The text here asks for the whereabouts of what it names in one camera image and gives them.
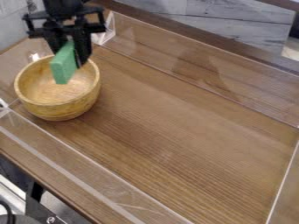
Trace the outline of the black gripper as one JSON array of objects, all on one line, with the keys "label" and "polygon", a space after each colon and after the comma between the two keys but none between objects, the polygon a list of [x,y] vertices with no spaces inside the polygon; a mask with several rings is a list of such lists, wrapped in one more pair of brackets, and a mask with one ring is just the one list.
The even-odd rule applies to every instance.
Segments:
[{"label": "black gripper", "polygon": [[62,49],[72,33],[75,43],[78,67],[82,67],[92,53],[91,33],[107,30],[104,9],[102,7],[83,7],[72,15],[50,15],[46,10],[23,15],[28,27],[28,36],[44,38],[54,53]]}]

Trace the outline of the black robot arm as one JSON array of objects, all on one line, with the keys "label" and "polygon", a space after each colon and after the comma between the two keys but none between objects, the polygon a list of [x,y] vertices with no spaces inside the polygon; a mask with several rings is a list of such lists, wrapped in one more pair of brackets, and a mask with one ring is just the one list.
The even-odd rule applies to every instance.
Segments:
[{"label": "black robot arm", "polygon": [[54,53],[71,39],[76,66],[82,67],[92,54],[91,35],[107,31],[104,8],[88,6],[90,0],[42,1],[44,10],[23,15],[28,37],[46,39]]}]

